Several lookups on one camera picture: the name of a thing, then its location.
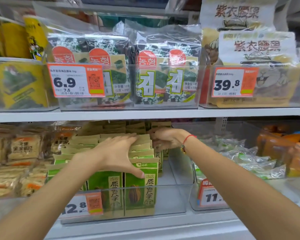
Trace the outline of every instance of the person's left hand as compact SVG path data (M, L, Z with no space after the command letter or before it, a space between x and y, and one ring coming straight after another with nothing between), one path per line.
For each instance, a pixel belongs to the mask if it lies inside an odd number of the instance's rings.
M136 134L108 138L91 150L77 153L72 160L87 164L91 174L96 171L115 171L144 179L144 172L134 167L128 158L129 148L137 138Z

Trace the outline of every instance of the barcode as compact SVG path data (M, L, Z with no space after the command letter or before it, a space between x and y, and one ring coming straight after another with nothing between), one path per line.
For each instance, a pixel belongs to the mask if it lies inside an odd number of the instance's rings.
M62 95L84 95L84 92L61 92Z
M89 206L91 209L98 209L100 208L100 199L89 199Z
M236 96L236 92L219 92L217 96Z

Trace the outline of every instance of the red string bracelet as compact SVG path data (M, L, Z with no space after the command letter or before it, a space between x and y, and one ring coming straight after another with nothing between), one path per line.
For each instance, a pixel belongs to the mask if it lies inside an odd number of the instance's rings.
M185 140L183 141L182 146L181 146L181 151L182 151L184 154L186 154L186 150L185 150L185 142L186 142L186 140L187 140L190 136L196 137L195 135L188 135L188 136L185 138Z

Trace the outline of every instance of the cartoon hat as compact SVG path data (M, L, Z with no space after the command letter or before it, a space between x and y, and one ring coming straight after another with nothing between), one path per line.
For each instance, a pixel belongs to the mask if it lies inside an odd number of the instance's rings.
M251 31L252 29L248 28L246 20L241 20L238 17L232 18L228 21L223 20L224 27L217 28L217 31L227 31L227 30L247 30Z
M263 54L260 51L252 52L247 56L247 60L241 61L242 65L253 65L253 64L282 64L280 61L272 60L270 56Z

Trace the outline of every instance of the person's right arm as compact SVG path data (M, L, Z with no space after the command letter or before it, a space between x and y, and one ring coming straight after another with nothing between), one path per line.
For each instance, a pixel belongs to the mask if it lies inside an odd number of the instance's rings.
M162 128L150 132L162 149L182 145L190 133ZM253 173L217 153L197 138L184 143L187 155L257 240L300 240L300 207Z

